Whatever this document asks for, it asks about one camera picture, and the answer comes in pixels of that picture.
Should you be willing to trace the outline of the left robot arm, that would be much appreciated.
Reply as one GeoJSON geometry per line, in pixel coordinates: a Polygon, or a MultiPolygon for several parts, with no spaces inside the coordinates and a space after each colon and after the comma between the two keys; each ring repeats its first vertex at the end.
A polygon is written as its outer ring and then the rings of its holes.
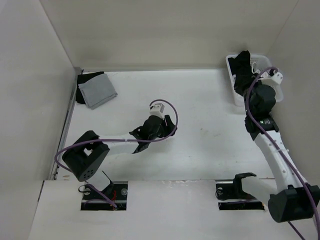
{"type": "Polygon", "coordinates": [[[121,154],[138,154],[150,143],[173,136],[177,125],[167,114],[163,117],[150,115],[143,125],[116,139],[102,141],[94,131],[88,130],[62,155],[62,160],[79,182],[95,188],[100,199],[112,195],[112,181],[101,169],[107,157],[121,154]]]}

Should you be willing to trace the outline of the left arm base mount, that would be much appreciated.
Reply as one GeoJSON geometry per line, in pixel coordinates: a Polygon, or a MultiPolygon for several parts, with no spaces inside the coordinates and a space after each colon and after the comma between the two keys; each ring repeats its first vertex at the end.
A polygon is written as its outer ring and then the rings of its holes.
{"type": "Polygon", "coordinates": [[[102,193],[113,202],[116,207],[110,204],[105,197],[93,190],[88,184],[78,188],[82,194],[81,211],[126,211],[129,183],[127,181],[112,182],[102,193]]]}

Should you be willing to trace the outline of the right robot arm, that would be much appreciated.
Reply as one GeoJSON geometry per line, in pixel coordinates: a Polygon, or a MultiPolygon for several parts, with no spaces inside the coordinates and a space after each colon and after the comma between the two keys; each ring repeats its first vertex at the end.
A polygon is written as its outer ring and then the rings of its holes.
{"type": "Polygon", "coordinates": [[[276,104],[275,90],[260,83],[253,88],[245,85],[234,90],[243,97],[245,128],[263,153],[276,187],[269,187],[252,172],[238,173],[233,179],[233,194],[238,198],[254,197],[266,204],[277,223],[311,219],[320,201],[320,188],[300,175],[284,149],[279,127],[271,115],[276,104]]]}

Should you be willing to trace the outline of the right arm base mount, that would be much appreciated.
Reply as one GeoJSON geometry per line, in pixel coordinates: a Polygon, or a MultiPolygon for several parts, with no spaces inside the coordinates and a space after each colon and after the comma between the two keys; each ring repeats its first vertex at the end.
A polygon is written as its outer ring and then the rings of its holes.
{"type": "Polygon", "coordinates": [[[237,193],[232,180],[218,180],[215,188],[220,211],[265,210],[265,205],[252,195],[237,193]]]}

